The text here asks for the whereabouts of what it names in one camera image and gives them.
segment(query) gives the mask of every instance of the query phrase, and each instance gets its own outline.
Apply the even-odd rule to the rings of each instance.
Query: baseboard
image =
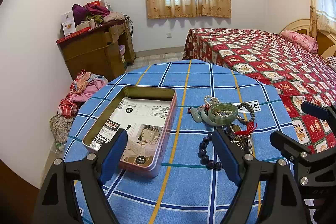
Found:
[[[144,57],[144,56],[149,56],[149,55],[167,54],[167,53],[183,52],[183,51],[184,51],[184,46],[171,47],[171,48],[156,48],[154,50],[136,52],[135,54],[137,57]]]

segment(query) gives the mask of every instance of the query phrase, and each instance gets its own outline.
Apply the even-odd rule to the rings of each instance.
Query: electrical cord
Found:
[[[129,30],[130,34],[131,34],[131,38],[133,37],[133,27],[134,27],[134,23],[131,20],[131,18],[128,15],[124,15],[124,17],[126,19],[128,19],[128,21],[131,23],[131,27],[127,27],[127,29]]]

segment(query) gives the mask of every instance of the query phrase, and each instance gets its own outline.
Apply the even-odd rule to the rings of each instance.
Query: blue checkered tablecloth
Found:
[[[216,96],[221,102],[239,103],[239,92],[243,101],[258,100],[261,108],[256,112],[255,122],[258,128],[252,134],[258,160],[275,161],[281,158],[280,152],[269,142],[273,131],[280,130],[297,140],[291,119],[275,88],[238,72],[200,60],[186,60],[155,64],[126,73],[99,90],[80,108],[64,153],[65,162],[81,160],[88,154],[81,140],[124,86],[138,83],[139,86],[176,90],[177,104],[180,108],[176,112],[173,130],[169,133],[167,150],[158,176],[148,179],[118,169],[112,179],[103,186],[106,198],[121,224],[220,223],[235,195],[237,187],[228,180],[224,170],[207,170],[200,164],[197,156],[199,143],[213,128],[204,123],[194,122],[187,113],[187,107],[183,108],[178,128],[186,82],[184,106],[199,106],[204,103],[206,95]],[[169,163],[177,134],[174,158],[172,163]],[[208,145],[207,151],[210,158],[219,160],[212,143]],[[166,186],[162,187],[167,169],[170,171],[168,180]],[[255,223],[264,187],[265,183],[262,182],[248,223]],[[92,223],[80,182],[75,185],[75,189],[83,220]],[[162,201],[159,207],[157,205],[158,211],[155,215],[160,192],[163,193]]]

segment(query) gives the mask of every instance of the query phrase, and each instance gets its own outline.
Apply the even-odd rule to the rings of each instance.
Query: red cloth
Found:
[[[84,73],[85,73],[85,70],[82,70],[77,75],[77,78],[75,81],[78,82]],[[67,96],[64,99],[62,99],[61,102],[59,103],[58,110],[57,110],[58,114],[63,115],[64,117],[72,117],[77,114],[78,109],[79,109],[78,105],[75,102],[72,102],[70,100],[71,96],[73,96],[75,92],[76,92],[75,83],[72,82]]]
[[[298,141],[312,152],[336,145],[328,124],[301,110],[303,101],[336,101],[336,73],[319,55],[277,34],[260,30],[191,29],[186,59],[228,67],[274,86],[292,119]]]
[[[110,13],[110,11],[107,8],[99,6],[99,5],[92,5],[90,3],[88,3],[86,5],[86,9],[93,16],[94,15],[101,15],[102,17],[105,17]]]

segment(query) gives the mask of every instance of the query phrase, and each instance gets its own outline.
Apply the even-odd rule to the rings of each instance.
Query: red tassel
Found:
[[[240,136],[247,136],[249,134],[251,134],[256,128],[257,128],[258,124],[255,124],[254,127],[254,122],[248,122],[247,123],[247,130],[246,131],[237,131],[235,132],[236,135],[240,135]]]

